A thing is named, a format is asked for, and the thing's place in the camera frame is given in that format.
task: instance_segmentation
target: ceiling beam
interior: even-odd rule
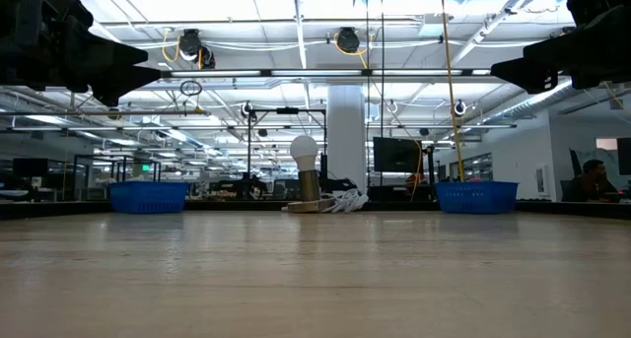
[[[510,15],[514,14],[513,10],[514,7],[517,4],[520,4],[519,7],[517,7],[517,9],[520,9],[522,6],[524,6],[525,4],[529,3],[528,0],[509,0],[504,7],[502,8],[501,12],[497,15],[495,15],[495,17],[493,19],[491,19],[488,22],[484,22],[480,28],[471,35],[471,37],[466,41],[466,43],[460,48],[460,50],[451,58],[451,65],[452,66],[456,66],[469,52],[471,52],[473,50],[473,48],[475,47],[476,44],[482,42],[482,40],[484,40],[488,35],[490,35],[497,27],[499,27],[499,25],[506,19],[508,18]],[[408,102],[409,104],[414,104],[416,102],[416,100],[418,98],[420,98],[421,94],[423,93],[423,91],[430,86],[431,84],[423,84],[421,85],[418,90],[416,90],[416,92],[414,92],[414,94],[412,95],[412,98],[410,98],[410,101]],[[404,107],[401,107],[398,110],[398,114],[397,116],[401,115],[405,110],[407,109],[407,105],[404,105]]]
[[[369,20],[369,24],[376,24],[378,20]],[[410,18],[392,18],[386,19],[385,23],[388,27],[420,27],[423,25],[422,21]],[[295,19],[272,19],[272,20],[225,20],[225,21],[175,21],[175,22],[101,22],[101,25],[108,29],[202,29],[210,30],[216,29],[221,26],[243,26],[243,25],[264,25],[264,26],[293,26],[296,24]],[[303,25],[310,26],[365,26],[366,19],[303,19]]]

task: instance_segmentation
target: light bulb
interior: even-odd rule
[[[317,143],[309,136],[298,136],[289,148],[299,171],[316,169]]]

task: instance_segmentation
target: cable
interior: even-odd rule
[[[384,92],[380,91],[379,88],[377,87],[377,84],[373,82],[373,85],[375,86],[375,89],[377,89],[377,93],[380,94],[380,96],[382,96],[382,98],[384,97]],[[389,111],[390,115],[392,115],[394,117],[394,119],[396,120],[396,122],[398,122],[398,124],[400,126],[403,126],[403,123],[401,122],[401,120],[398,119],[398,117],[396,117],[396,115],[394,114],[394,112],[392,112],[392,110],[390,109],[390,106],[387,106],[387,111]],[[403,131],[405,131],[405,133],[407,134],[407,136],[410,137],[410,139],[412,139],[412,141],[414,141],[414,143],[416,144],[416,147],[418,147],[418,165],[416,166],[416,173],[414,174],[414,189],[412,190],[412,198],[410,199],[410,202],[414,201],[414,195],[416,195],[416,188],[418,186],[418,174],[421,172],[421,165],[423,165],[423,146],[421,146],[421,143],[418,142],[416,139],[414,139],[414,136],[412,136],[412,134],[410,134],[409,131],[407,131],[407,128],[403,127]]]
[[[333,36],[333,44],[335,45],[335,48],[337,48],[338,51],[340,51],[341,53],[343,53],[343,54],[345,54],[347,56],[359,56],[359,58],[362,60],[362,64],[364,65],[364,69],[368,69],[368,64],[364,60],[364,53],[366,53],[369,50],[369,48],[371,47],[371,44],[373,43],[373,36],[370,35],[370,38],[369,38],[370,42],[369,42],[369,44],[366,46],[366,48],[363,51],[357,51],[357,52],[349,53],[349,52],[346,52],[346,51],[342,50],[337,45],[337,36],[338,35],[339,35],[339,33],[336,33]]]
[[[604,86],[607,88],[607,90],[609,91],[609,94],[611,95],[611,97],[618,103],[618,105],[620,105],[620,107],[622,107],[623,110],[626,110],[624,108],[624,104],[622,103],[622,101],[620,101],[618,99],[618,97],[615,95],[615,93],[611,90],[611,88],[609,87],[609,84],[604,82]]]
[[[452,126],[454,127],[454,141],[456,142],[457,167],[460,172],[460,181],[464,182],[464,167],[462,166],[462,152],[460,151],[460,142],[458,141],[456,126],[456,111],[454,105],[454,80],[452,78],[452,58],[450,56],[449,35],[447,32],[447,10],[445,8],[445,0],[441,0],[443,6],[443,34],[445,36],[445,53],[447,59],[447,75],[450,82],[450,101],[452,103]]]
[[[359,189],[350,189],[340,196],[324,193],[322,199],[335,199],[335,204],[327,209],[322,210],[323,213],[336,213],[344,211],[349,213],[359,210],[368,202],[368,195],[362,194]]]
[[[163,42],[167,42],[167,36],[169,36],[169,31],[165,30],[165,40]],[[177,44],[175,45],[175,58],[170,58],[167,56],[167,52],[165,51],[166,47],[162,47],[162,55],[165,56],[165,59],[171,63],[175,63],[177,61],[177,58],[179,57],[179,53],[177,53],[179,51],[179,36],[177,37]]]
[[[590,98],[592,99],[592,101],[594,101],[595,103],[597,103],[597,104],[601,104],[601,103],[602,103],[602,101],[598,101],[598,100],[597,100],[596,98],[594,98],[594,96],[592,96],[592,95],[590,94],[590,92],[588,92],[587,90],[583,90],[583,92],[584,92],[586,95],[590,96]],[[629,121],[629,120],[625,119],[624,117],[622,117],[622,116],[620,116],[620,115],[616,114],[613,110],[611,111],[611,113],[613,114],[613,116],[615,116],[615,117],[619,118],[620,120],[622,120],[622,121],[624,121],[624,122],[626,122],[626,123],[628,123],[628,124],[631,124],[631,121]]]

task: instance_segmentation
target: computer monitor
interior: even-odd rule
[[[415,141],[375,137],[373,145],[375,171],[423,173],[422,160],[421,168],[418,168],[419,157],[423,156]]]
[[[13,174],[17,176],[47,176],[48,159],[14,159]]]
[[[631,175],[631,138],[618,139],[618,167],[620,175]]]

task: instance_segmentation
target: blue basket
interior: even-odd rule
[[[437,183],[441,210],[459,214],[501,214],[513,211],[518,183],[503,181]]]
[[[186,183],[126,181],[109,185],[109,199],[119,213],[178,213],[184,208],[187,191]]]

